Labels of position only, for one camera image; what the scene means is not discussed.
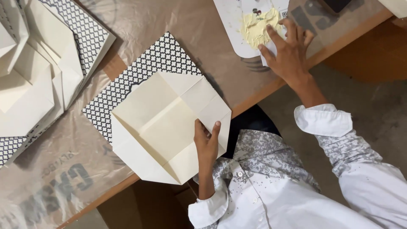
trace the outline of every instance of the shirt sleeve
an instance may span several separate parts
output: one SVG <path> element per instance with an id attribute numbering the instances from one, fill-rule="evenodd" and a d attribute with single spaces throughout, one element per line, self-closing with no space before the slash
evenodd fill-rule
<path id="1" fill-rule="evenodd" d="M 217 228 L 218 220 L 228 208 L 228 188 L 221 178 L 214 180 L 215 194 L 209 199 L 189 205 L 188 216 L 195 228 Z"/>
<path id="2" fill-rule="evenodd" d="M 315 134 L 353 210 L 384 228 L 407 228 L 407 181 L 356 135 L 349 113 L 332 104 L 300 106 L 295 121 L 301 130 Z"/>

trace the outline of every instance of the white shirt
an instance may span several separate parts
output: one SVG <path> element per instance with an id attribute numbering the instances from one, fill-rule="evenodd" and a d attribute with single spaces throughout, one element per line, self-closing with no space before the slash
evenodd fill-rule
<path id="1" fill-rule="evenodd" d="M 351 208 L 321 194 L 292 148 L 271 133 L 242 130 L 233 159 L 217 160 L 215 194 L 189 206 L 195 228 L 407 228 L 407 182 L 352 130 L 332 104 L 295 110 L 316 135 Z"/>

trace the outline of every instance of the plastic sheet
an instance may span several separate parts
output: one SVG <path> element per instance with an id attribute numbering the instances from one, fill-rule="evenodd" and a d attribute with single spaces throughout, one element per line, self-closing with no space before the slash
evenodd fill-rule
<path id="1" fill-rule="evenodd" d="M 170 31 L 231 108 L 275 78 L 260 57 L 233 52 L 212 0 L 81 2 L 118 37 L 113 49 L 127 65 Z M 375 0 L 353 0 L 337 17 L 315 1 L 291 0 L 289 14 L 316 32 L 312 55 L 382 9 Z M 109 82 L 95 73 L 72 107 L 0 170 L 0 228 L 57 228 L 132 174 L 81 112 Z"/>

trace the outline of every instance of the qr code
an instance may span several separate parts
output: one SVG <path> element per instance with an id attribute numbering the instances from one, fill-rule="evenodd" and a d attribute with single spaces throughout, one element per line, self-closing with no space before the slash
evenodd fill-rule
<path id="1" fill-rule="evenodd" d="M 281 18 L 281 19 L 286 18 L 287 15 L 288 15 L 288 9 L 285 9 L 285 10 L 281 10 L 281 11 L 280 11 L 280 18 Z"/>

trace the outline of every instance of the yellow paint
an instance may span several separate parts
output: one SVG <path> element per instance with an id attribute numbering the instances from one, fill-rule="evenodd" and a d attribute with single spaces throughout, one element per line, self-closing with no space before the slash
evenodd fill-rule
<path id="1" fill-rule="evenodd" d="M 275 8 L 260 15 L 256 15 L 255 13 L 247 14 L 243 16 L 240 32 L 245 41 L 247 41 L 253 49 L 257 49 L 259 44 L 266 44 L 271 40 L 266 31 L 267 24 L 270 24 L 277 33 L 284 38 L 285 34 L 281 32 L 282 27 L 278 24 L 279 20 L 280 14 Z"/>

